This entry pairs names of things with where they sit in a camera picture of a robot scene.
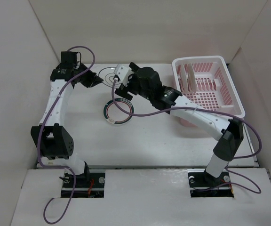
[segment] red wire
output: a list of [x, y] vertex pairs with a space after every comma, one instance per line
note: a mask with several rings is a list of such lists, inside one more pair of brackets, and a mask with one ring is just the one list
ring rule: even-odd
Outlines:
[[89, 187], [89, 189], [88, 189], [88, 197], [90, 196], [90, 194], [91, 194], [91, 192], [92, 192], [93, 186], [94, 186], [94, 179], [92, 179], [92, 180], [90, 181], [90, 187]]

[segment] screw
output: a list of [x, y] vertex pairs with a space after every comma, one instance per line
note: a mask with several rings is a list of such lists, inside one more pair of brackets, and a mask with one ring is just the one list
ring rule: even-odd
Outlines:
[[105, 182], [105, 178], [104, 178], [104, 177], [100, 177], [100, 178], [99, 178], [99, 183], [100, 183], [100, 184], [104, 184], [104, 182]]
[[224, 177], [223, 177], [223, 180], [224, 180], [225, 182], [230, 182], [230, 181], [231, 181], [231, 179], [230, 179], [229, 176], [224, 176]]
[[193, 184], [195, 182], [195, 177], [194, 176], [189, 176], [189, 181], [191, 184]]
[[65, 177], [65, 180], [64, 180], [64, 183], [65, 184], [68, 184], [70, 181], [69, 181], [69, 177]]

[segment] black bracket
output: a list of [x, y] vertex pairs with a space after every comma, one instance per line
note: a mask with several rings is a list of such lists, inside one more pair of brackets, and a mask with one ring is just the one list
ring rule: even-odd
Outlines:
[[225, 161], [233, 160], [243, 140], [243, 123], [234, 118], [229, 121], [228, 128], [222, 130], [223, 135], [213, 149], [214, 154]]
[[[41, 125], [32, 126], [31, 136], [37, 147], [37, 140]], [[55, 124], [54, 126], [45, 126], [41, 141], [40, 154], [48, 159], [63, 158], [69, 159], [73, 154], [74, 141], [63, 126]]]

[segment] circular target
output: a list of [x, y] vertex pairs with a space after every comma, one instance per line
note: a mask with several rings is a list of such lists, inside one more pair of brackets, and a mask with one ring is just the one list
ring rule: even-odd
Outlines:
[[[116, 98], [115, 100], [119, 104], [119, 106], [122, 107], [125, 111], [134, 113], [134, 107], [129, 100], [124, 98]], [[120, 109], [116, 107], [112, 100], [107, 102], [107, 104], [105, 105], [103, 109], [103, 115], [109, 123], [116, 125], [124, 124], [132, 118], [131, 115], [125, 114], [120, 111]]]
[[[115, 77], [115, 67], [106, 67], [103, 68], [102, 70], [99, 71], [98, 76], [102, 79], [104, 79], [104, 81], [102, 82], [105, 86], [108, 86], [110, 88], [112, 88], [113, 82], [114, 82], [114, 77]], [[116, 82], [115, 88], [119, 88], [121, 85], [120, 81]]]

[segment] white panel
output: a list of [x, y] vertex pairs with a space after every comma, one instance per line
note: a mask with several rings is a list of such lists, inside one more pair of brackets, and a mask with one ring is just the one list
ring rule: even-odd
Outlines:
[[0, 226], [11, 223], [26, 172], [0, 167]]
[[[95, 65], [92, 70], [98, 73], [108, 66]], [[151, 66], [159, 72], [164, 85], [173, 86], [171, 65], [139, 66]], [[64, 126], [74, 138], [74, 151], [90, 166], [207, 166], [217, 142], [205, 131], [184, 127], [179, 118], [166, 113], [113, 125], [103, 116], [109, 100], [111, 88], [99, 84], [87, 89], [77, 84], [68, 103]], [[156, 111], [141, 96], [131, 102], [135, 113]], [[236, 156], [248, 154], [251, 149], [245, 138]], [[231, 165], [254, 166], [254, 160], [237, 159]]]
[[35, 163], [30, 129], [44, 113], [56, 64], [28, 0], [0, 0], [0, 226], [10, 225]]
[[271, 172], [271, 0], [243, 42], [242, 51], [231, 64], [233, 79], [247, 119], [263, 138], [264, 149], [258, 160]]
[[87, 45], [100, 63], [171, 63], [208, 55], [229, 63], [266, 0], [30, 2], [58, 56]]
[[[271, 225], [271, 184], [265, 169], [233, 169], [261, 188], [254, 194], [233, 186], [235, 198], [191, 198], [184, 169], [108, 170], [104, 198], [75, 198], [57, 224], [99, 226], [268, 226]], [[50, 197], [59, 197], [63, 171], [29, 170], [12, 226], [44, 225], [42, 211]], [[231, 174], [233, 182], [255, 189]], [[49, 220], [62, 214], [67, 198], [55, 199]]]

